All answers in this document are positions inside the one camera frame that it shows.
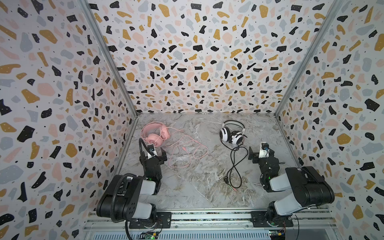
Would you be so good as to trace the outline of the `pink headphones with cable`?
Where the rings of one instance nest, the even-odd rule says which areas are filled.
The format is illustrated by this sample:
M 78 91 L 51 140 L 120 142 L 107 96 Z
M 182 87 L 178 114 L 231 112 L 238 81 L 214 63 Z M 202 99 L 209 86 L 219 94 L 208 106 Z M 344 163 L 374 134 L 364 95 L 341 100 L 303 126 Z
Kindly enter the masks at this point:
M 180 138 L 174 143 L 166 145 L 166 142 L 177 134 L 181 134 Z M 207 146 L 186 134 L 182 129 L 169 127 L 166 124 L 158 121 L 154 121 L 145 125 L 141 129 L 140 137 L 145 143 L 153 145 L 154 147 L 165 146 L 166 148 L 172 148 L 172 153 L 168 165 L 173 169 L 189 167 L 192 163 L 192 160 L 201 160 L 208 154 L 209 150 Z M 172 159 L 174 158 L 176 150 L 182 150 L 187 154 L 188 162 L 186 164 L 172 164 Z

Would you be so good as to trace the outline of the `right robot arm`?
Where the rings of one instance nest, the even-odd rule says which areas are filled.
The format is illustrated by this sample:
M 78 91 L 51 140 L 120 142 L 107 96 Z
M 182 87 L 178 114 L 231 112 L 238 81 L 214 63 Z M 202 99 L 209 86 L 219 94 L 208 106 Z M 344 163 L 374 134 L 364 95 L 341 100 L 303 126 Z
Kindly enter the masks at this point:
M 331 186 L 314 167 L 289 167 L 280 175 L 281 162 L 268 143 L 261 143 L 257 153 L 249 148 L 248 159 L 259 165 L 260 184 L 266 192 L 292 191 L 283 199 L 268 205 L 264 220 L 272 227 L 288 227 L 291 225 L 288 221 L 294 213 L 313 206 L 331 204 L 335 200 Z

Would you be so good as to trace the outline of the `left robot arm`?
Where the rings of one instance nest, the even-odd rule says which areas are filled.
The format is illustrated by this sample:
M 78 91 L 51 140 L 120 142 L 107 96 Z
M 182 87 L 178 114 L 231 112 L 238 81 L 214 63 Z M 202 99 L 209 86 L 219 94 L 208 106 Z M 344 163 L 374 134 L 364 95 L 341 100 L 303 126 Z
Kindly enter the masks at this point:
M 137 221 L 147 228 L 157 224 L 156 206 L 141 203 L 139 198 L 157 195 L 160 191 L 163 178 L 161 165 L 168 160 L 165 150 L 160 150 L 160 156 L 153 146 L 150 154 L 141 153 L 144 176 L 124 174 L 113 177 L 96 207 L 98 217 L 109 218 L 114 223 Z

